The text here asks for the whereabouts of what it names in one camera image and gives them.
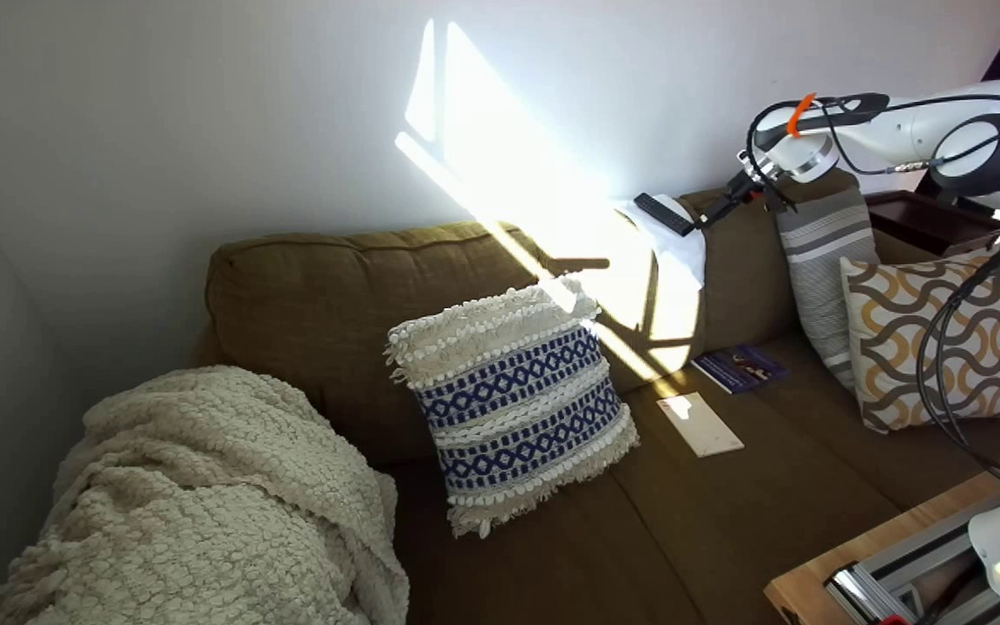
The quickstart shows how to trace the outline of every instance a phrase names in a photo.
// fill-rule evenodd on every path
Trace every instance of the brown couch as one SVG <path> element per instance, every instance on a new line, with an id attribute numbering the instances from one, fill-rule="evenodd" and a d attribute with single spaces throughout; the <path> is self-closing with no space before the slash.
<path id="1" fill-rule="evenodd" d="M 887 259 L 913 257 L 879 239 Z M 478 227 L 386 235 L 233 244 L 207 271 L 207 361 L 295 383 L 400 481 L 410 620 L 779 620 L 765 582 L 797 561 L 966 480 L 976 465 L 937 431 L 879 438 L 805 344 L 773 219 L 761 206 L 709 230 L 699 346 L 758 339 L 788 374 L 725 397 L 699 374 L 619 385 L 638 449 L 489 539 L 452 539 L 425 421 L 389 383 L 386 331 L 452 301 L 527 283 Z M 699 389 L 744 450 L 699 457 L 658 408 Z M 1000 456 L 1000 423 L 968 423 Z"/>

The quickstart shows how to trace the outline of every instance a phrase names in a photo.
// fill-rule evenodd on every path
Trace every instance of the blue and white pillow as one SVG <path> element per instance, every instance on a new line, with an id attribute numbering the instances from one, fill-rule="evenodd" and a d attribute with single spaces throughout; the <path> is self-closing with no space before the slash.
<path id="1" fill-rule="evenodd" d="M 452 306 L 389 331 L 418 397 L 454 534 L 505 524 L 636 449 L 574 278 Z"/>

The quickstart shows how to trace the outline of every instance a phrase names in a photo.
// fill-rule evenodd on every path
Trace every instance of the cream knit blanket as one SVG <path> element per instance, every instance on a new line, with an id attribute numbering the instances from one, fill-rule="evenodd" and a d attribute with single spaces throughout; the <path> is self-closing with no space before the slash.
<path id="1" fill-rule="evenodd" d="M 0 620 L 405 620 L 397 485 L 306 397 L 194 367 L 96 401 Z"/>

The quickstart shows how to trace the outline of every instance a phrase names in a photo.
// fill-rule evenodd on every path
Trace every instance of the pillow pattern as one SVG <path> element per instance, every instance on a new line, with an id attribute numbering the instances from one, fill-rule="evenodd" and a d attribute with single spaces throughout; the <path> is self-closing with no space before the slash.
<path id="1" fill-rule="evenodd" d="M 916 352 L 935 312 L 985 259 L 985 251 L 924 262 L 841 259 L 856 397 L 873 431 L 926 423 Z M 961 421 L 1000 415 L 1000 278 L 985 278 L 946 332 L 940 393 Z"/>
<path id="2" fill-rule="evenodd" d="M 418 397 L 454 534 L 505 524 L 619 463 L 638 438 L 575 278 L 452 306 L 389 331 Z"/>
<path id="3" fill-rule="evenodd" d="M 779 212 L 779 235 L 801 331 L 820 361 L 851 389 L 851 339 L 837 259 L 879 259 L 869 206 L 856 184 L 816 201 L 800 201 L 800 212 Z"/>

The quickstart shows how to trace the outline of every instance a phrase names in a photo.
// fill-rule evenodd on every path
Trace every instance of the wooden table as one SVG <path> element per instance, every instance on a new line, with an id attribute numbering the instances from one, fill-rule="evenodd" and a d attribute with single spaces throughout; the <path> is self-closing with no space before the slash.
<path id="1" fill-rule="evenodd" d="M 851 566 L 856 559 L 866 559 L 887 544 L 895 544 L 940 518 L 966 512 L 966 509 L 982 509 L 1000 504 L 1000 480 L 978 473 L 930 499 L 924 499 L 913 509 L 904 509 L 889 518 L 887 524 L 773 576 L 769 582 L 769 602 L 779 609 L 779 613 L 793 625 L 841 625 L 851 620 L 846 611 L 825 592 L 825 578 L 841 568 Z"/>

